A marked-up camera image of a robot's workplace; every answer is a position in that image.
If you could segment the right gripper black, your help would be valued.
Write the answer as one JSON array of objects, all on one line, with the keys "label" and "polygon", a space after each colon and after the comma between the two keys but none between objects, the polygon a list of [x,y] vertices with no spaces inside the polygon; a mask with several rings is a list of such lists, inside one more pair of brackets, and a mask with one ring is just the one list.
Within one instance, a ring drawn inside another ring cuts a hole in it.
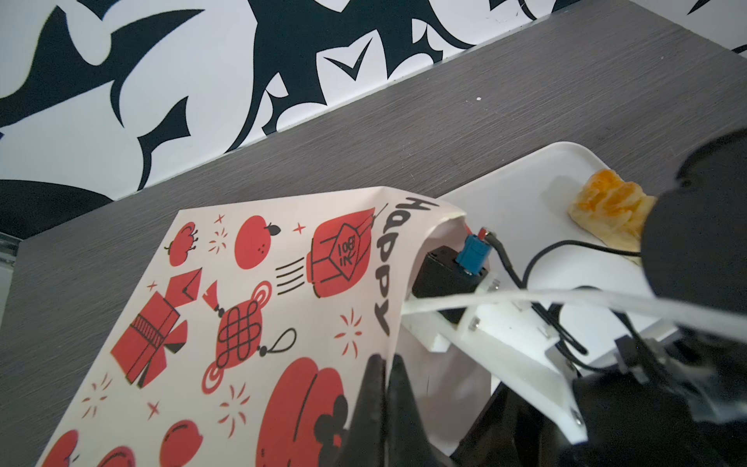
[{"label": "right gripper black", "polygon": [[459,466],[743,466],[746,346],[685,330],[657,346],[616,341],[621,361],[551,385],[571,396],[579,441],[501,381],[451,460]]}]

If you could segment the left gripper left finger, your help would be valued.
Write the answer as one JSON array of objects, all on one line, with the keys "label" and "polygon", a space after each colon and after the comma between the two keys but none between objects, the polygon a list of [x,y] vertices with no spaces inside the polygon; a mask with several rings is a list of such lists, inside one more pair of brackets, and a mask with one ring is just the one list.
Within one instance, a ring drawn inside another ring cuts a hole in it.
[{"label": "left gripper left finger", "polygon": [[369,358],[337,466],[385,465],[385,370],[385,360],[380,354]]}]

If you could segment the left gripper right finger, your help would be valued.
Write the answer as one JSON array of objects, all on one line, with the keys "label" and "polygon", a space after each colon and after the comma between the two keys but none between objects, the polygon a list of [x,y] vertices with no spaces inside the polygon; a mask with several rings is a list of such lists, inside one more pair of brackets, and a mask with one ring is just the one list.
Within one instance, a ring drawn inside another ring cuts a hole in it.
[{"label": "left gripper right finger", "polygon": [[428,441],[404,359],[393,358],[386,393],[388,466],[440,466]]}]

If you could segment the red white paper bag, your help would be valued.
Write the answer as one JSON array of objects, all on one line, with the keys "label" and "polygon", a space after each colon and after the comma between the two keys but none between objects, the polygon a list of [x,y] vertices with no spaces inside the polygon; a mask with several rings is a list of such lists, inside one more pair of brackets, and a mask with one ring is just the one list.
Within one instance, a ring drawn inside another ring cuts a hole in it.
[{"label": "red white paper bag", "polygon": [[464,211],[386,187],[179,212],[42,466],[337,466],[372,356]]}]

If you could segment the twisted fake bread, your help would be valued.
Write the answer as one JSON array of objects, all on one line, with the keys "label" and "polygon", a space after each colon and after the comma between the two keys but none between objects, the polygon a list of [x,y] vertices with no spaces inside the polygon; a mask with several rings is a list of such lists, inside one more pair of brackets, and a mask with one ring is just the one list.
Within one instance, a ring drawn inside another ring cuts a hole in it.
[{"label": "twisted fake bread", "polygon": [[637,183],[603,169],[581,188],[567,213],[608,247],[639,253],[644,224],[657,201]]}]

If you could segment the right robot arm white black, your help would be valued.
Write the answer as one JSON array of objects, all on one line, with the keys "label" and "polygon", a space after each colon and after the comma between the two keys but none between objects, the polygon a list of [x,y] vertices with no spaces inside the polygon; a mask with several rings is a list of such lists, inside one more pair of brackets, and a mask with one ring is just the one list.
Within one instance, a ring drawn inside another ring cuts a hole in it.
[{"label": "right robot arm white black", "polygon": [[542,445],[548,413],[510,376],[493,395],[452,460],[461,466],[522,465],[523,455],[558,466],[742,466],[746,462],[746,133],[716,138],[680,168],[677,187],[647,202],[621,184],[587,184],[583,216],[602,234],[630,237],[608,254],[638,259],[651,305],[578,295],[624,326],[615,362],[585,363],[584,347],[560,324],[568,301],[538,300],[532,312],[559,331],[554,351],[572,378],[568,390],[580,441],[561,434]]}]

